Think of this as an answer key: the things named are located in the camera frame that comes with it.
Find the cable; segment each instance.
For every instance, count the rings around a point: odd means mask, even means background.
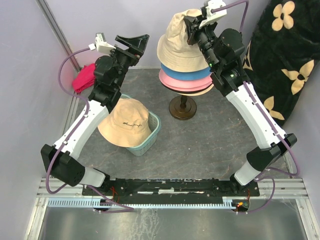
[[[264,179],[271,179],[271,180],[272,180],[272,183],[273,183],[273,188],[272,188],[271,195],[270,195],[269,199],[266,201],[266,203],[265,203],[263,206],[258,207],[258,208],[255,209],[255,210],[246,211],[246,212],[237,212],[237,214],[253,214],[253,213],[255,213],[255,212],[258,212],[258,211],[264,209],[266,206],[268,206],[268,205],[270,204],[272,198],[274,197],[275,191],[276,191],[276,181],[275,181],[275,179],[274,179],[272,176],[264,176],[264,177],[262,177],[262,178],[260,178],[260,179],[255,179],[254,181],[255,181],[255,182],[260,182],[260,181],[262,181],[262,180],[264,180]]]
[[[239,32],[242,33],[242,30],[243,30],[244,24],[245,24],[245,19],[246,19],[248,7],[249,7],[249,0],[239,0],[239,1],[230,3],[229,5],[226,5],[226,6],[223,6],[223,7],[219,7],[219,8],[216,8],[216,9],[211,9],[211,13],[214,14],[214,13],[222,11],[222,10],[227,10],[229,8],[232,8],[232,7],[236,6],[236,5],[243,4],[243,3],[245,3],[245,8],[244,8],[244,12],[243,12],[243,16],[242,16],[242,20],[241,20],[241,24],[240,24],[240,30],[239,30]]]
[[[80,121],[74,126],[74,128],[70,131],[70,133],[68,134],[68,136],[66,136],[66,138],[64,139],[63,142],[67,142],[70,137],[72,136],[72,134],[76,131],[76,129],[80,126],[80,124],[84,121],[85,119],[85,115],[88,114],[89,112],[89,102],[88,100],[83,97],[83,96],[80,96],[80,95],[76,95],[76,94],[73,94],[71,92],[68,92],[64,86],[62,85],[62,82],[61,82],[61,72],[62,72],[62,68],[64,67],[65,63],[71,58],[73,57],[74,55],[76,54],[79,54],[79,53],[82,53],[82,52],[85,52],[85,51],[88,51],[90,50],[90,48],[85,48],[85,49],[82,49],[82,50],[79,50],[79,51],[75,51],[74,53],[70,54],[66,59],[63,60],[63,62],[61,63],[60,67],[59,67],[59,71],[58,71],[58,83],[59,83],[59,86],[60,88],[68,95],[72,96],[72,97],[76,97],[76,98],[79,98],[81,100],[83,100],[85,102],[85,105],[86,105],[86,108],[85,108],[85,112],[82,116],[82,118],[80,119]],[[53,158],[49,164],[49,167],[48,167],[48,170],[46,171],[46,178],[45,178],[45,188],[46,190],[48,191],[48,193],[50,194],[56,194],[58,193],[61,189],[63,189],[67,184],[63,184],[61,187],[59,187],[57,190],[55,191],[51,191],[50,189],[50,186],[49,186],[49,178],[50,178],[50,173],[51,173],[51,170],[52,170],[52,167],[53,165],[55,164],[55,161],[59,155],[59,153],[61,152],[61,150],[64,148],[66,144],[65,143],[62,143],[61,146],[58,148],[58,150],[55,152],[55,154],[53,155]]]
[[[257,106],[257,108],[260,110],[260,112],[262,113],[262,115],[264,116],[265,120],[269,123],[271,129],[273,130],[274,134],[279,138],[279,140],[283,143],[283,145],[285,146],[285,148],[288,150],[288,152],[290,153],[292,160],[295,164],[296,167],[296,173],[290,173],[290,172],[286,172],[286,171],[282,171],[280,169],[274,168],[274,167],[268,167],[268,169],[271,170],[275,170],[279,173],[282,174],[286,174],[292,177],[296,177],[300,174],[300,168],[297,164],[297,159],[295,154],[293,153],[292,149],[290,148],[290,146],[287,144],[287,142],[280,136],[279,132],[277,131],[276,127],[274,126],[274,124],[271,122],[271,120],[269,119],[268,115],[266,114],[266,112],[263,110],[263,108],[261,107],[261,105],[257,102],[255,96],[253,95],[253,93],[250,91],[247,82],[243,82],[243,85],[246,89],[246,91],[248,92],[250,98],[252,99],[253,103]]]
[[[109,203],[112,203],[114,205],[117,205],[119,207],[122,207],[124,209],[122,210],[115,210],[115,211],[104,211],[102,213],[105,213],[105,214],[113,214],[113,213],[127,213],[127,212],[132,212],[134,210],[134,208],[132,207],[129,207],[129,206],[125,206],[125,205],[122,205],[120,203],[117,203],[115,201],[112,201],[110,200],[109,198],[107,198],[106,196],[104,196],[101,192],[99,192],[94,186],[91,186],[91,185],[87,185],[87,187],[89,187],[90,189],[92,189],[94,192],[96,192],[98,195],[100,195],[101,197],[103,197],[107,202]]]
[[[50,178],[50,173],[51,173],[51,170],[52,170],[52,167],[53,165],[55,164],[55,161],[59,155],[59,153],[62,151],[62,149],[64,148],[64,146],[66,145],[65,142],[67,142],[72,134],[76,131],[76,129],[80,126],[80,124],[84,121],[85,119],[85,115],[88,114],[89,112],[89,108],[90,108],[90,105],[89,105],[89,101],[83,97],[83,96],[80,96],[80,95],[77,95],[77,94],[73,94],[69,91],[67,91],[64,86],[62,85],[62,82],[61,82],[61,72],[62,72],[62,69],[65,65],[65,63],[71,58],[73,57],[74,55],[76,54],[79,54],[79,53],[83,53],[85,51],[88,51],[90,50],[90,48],[84,48],[82,50],[79,50],[79,51],[75,51],[74,53],[70,54],[66,59],[63,60],[63,62],[61,63],[60,67],[59,67],[59,71],[58,71],[58,83],[59,83],[59,86],[60,88],[68,95],[72,96],[72,97],[76,97],[76,98],[79,98],[81,100],[83,100],[85,102],[85,112],[82,116],[82,118],[79,120],[79,122],[74,126],[74,128],[70,131],[70,133],[66,136],[66,138],[64,139],[63,143],[61,144],[61,146],[57,149],[56,153],[53,155],[53,158],[49,164],[49,167],[48,167],[48,170],[46,172],[46,178],[45,178],[45,188],[46,190],[48,191],[48,193],[50,194],[56,194],[58,193],[61,189],[63,189],[67,184],[63,184],[62,186],[60,186],[57,190],[55,191],[52,191],[50,189],[50,186],[49,186],[49,178]],[[87,185],[89,188],[91,188],[94,192],[96,192],[98,195],[100,195],[101,197],[103,197],[106,201],[108,201],[109,203],[113,204],[113,205],[117,205],[119,207],[122,207],[122,208],[125,208],[125,209],[122,209],[122,210],[115,210],[115,211],[106,211],[104,213],[108,213],[108,214],[111,214],[111,213],[124,213],[124,212],[132,212],[134,210],[134,208],[132,207],[128,207],[128,206],[125,206],[125,205],[122,205],[122,204],[119,204],[117,202],[114,202],[112,201],[111,199],[107,198],[106,196],[104,196],[101,192],[99,192],[95,187],[91,186],[91,185]]]
[[[250,200],[250,189],[248,189],[248,196],[246,197],[246,200],[247,200],[247,201]]]

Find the metal table surface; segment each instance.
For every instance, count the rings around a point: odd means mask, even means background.
[[[264,200],[252,200],[252,209]],[[48,207],[39,240],[307,240],[295,199],[248,215],[223,209],[136,209],[99,214]]]

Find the hat stand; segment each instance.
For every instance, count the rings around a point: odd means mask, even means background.
[[[189,120],[197,111],[196,102],[186,95],[176,96],[169,104],[169,112],[178,120]]]

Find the black mounting plate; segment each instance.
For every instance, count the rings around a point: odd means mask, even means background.
[[[237,193],[226,190],[230,181],[218,179],[123,179],[110,180],[108,189],[98,188],[120,204],[222,204],[222,197],[260,196],[258,184],[252,181]],[[83,196],[97,196],[90,188],[83,188]]]

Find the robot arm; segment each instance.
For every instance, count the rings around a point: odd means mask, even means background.
[[[77,159],[92,132],[116,106],[121,96],[120,87],[128,68],[135,66],[143,56],[149,35],[134,38],[117,36],[115,40],[127,46],[128,49],[123,50],[108,44],[103,33],[97,33],[95,44],[89,46],[91,50],[96,48],[103,54],[109,54],[99,57],[95,62],[95,82],[89,95],[89,112],[85,114],[86,107],[84,107],[82,114],[53,146],[45,144],[41,149],[45,170],[48,171],[51,161],[55,161],[50,174],[72,187],[77,184],[101,187],[107,186],[110,181],[109,175],[84,167]],[[70,139],[66,141],[66,137],[71,132]],[[64,144],[63,148],[57,158],[53,159],[62,144]]]
[[[212,13],[214,9],[224,7],[222,0],[211,0],[197,17],[186,16],[184,22],[188,33],[187,43],[197,44],[212,72],[214,86],[239,111],[252,131],[258,147],[247,154],[246,163],[231,177],[237,185],[245,186],[258,176],[270,164],[283,156],[287,149],[280,138],[292,147],[296,136],[286,134],[272,119],[256,97],[256,92],[240,59],[245,50],[242,34],[234,29],[225,29],[219,37],[214,33],[217,20],[225,16],[226,10]],[[249,92],[256,97],[253,101]]]

